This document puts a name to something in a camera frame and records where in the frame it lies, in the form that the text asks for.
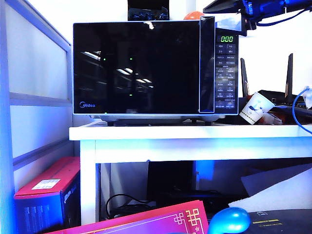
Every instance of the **white cup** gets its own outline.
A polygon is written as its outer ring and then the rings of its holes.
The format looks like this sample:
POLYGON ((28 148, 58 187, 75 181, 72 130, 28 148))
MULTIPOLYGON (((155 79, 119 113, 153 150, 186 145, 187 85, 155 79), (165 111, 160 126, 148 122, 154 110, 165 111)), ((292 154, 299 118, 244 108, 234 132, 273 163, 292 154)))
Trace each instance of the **white cup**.
POLYGON ((255 124, 263 116, 263 113, 268 112, 273 107, 274 104, 265 96, 255 92, 239 115, 250 124, 255 124))

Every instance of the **frosted glass panel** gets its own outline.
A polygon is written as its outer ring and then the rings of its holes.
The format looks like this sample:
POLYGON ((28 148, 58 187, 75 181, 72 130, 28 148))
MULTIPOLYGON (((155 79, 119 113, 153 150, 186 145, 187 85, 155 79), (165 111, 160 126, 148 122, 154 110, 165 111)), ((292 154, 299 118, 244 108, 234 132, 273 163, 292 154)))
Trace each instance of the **frosted glass panel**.
POLYGON ((13 158, 68 137, 71 107, 11 106, 13 158))
POLYGON ((66 52, 6 5, 10 92, 67 99, 66 52))

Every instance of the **black cable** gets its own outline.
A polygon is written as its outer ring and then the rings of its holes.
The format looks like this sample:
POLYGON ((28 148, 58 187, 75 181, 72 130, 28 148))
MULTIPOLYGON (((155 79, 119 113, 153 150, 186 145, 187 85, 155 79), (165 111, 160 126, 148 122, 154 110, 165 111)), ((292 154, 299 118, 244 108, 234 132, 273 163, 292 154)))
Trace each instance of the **black cable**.
POLYGON ((259 23, 259 22, 257 22, 256 25, 257 26, 272 26, 272 25, 275 25, 275 24, 278 24, 278 23, 281 23, 281 22, 285 22, 287 20, 291 20, 291 19, 295 18, 296 16, 300 15, 301 13, 303 13, 305 11, 308 11, 308 10, 312 10, 312 6, 308 6, 307 8, 303 9, 298 14, 296 14, 296 15, 294 15, 292 17, 289 17, 289 18, 286 18, 286 19, 282 19, 282 20, 279 20, 279 21, 276 21, 276 22, 272 22, 272 23, 259 23))
POLYGON ((135 201, 137 201, 137 202, 139 202, 139 203, 143 203, 143 204, 147 204, 147 203, 151 202, 151 201, 141 201, 141 200, 138 200, 138 199, 134 198, 133 196, 130 196, 130 195, 127 195, 127 194, 115 194, 115 195, 111 196, 111 197, 107 200, 107 202, 106 202, 106 204, 105 204, 105 210, 106 210, 106 214, 107 214, 108 219, 111 219, 111 216, 110 216, 110 214, 109 214, 109 212, 108 212, 108 203, 109 203, 114 197, 116 197, 116 196, 127 196, 127 197, 129 197, 129 198, 131 198, 131 199, 133 199, 133 200, 135 200, 135 201))

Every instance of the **green digital display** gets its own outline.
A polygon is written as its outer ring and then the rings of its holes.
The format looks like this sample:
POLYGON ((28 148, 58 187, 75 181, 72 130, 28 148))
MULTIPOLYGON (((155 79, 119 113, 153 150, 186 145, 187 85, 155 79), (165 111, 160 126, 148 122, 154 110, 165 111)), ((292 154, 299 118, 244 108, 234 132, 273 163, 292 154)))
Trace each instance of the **green digital display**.
POLYGON ((218 36, 217 42, 231 43, 234 40, 234 36, 218 36))

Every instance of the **white table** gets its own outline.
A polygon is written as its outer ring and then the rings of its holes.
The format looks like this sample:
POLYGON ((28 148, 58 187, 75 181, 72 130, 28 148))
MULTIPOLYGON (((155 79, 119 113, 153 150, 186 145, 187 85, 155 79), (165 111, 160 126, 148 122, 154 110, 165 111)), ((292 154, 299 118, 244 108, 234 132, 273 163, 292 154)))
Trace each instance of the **white table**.
MULTIPOLYGON (((304 125, 312 131, 312 125, 304 125)), ((69 129, 80 141, 81 221, 98 221, 97 163, 312 157, 296 125, 131 126, 95 122, 69 129)))

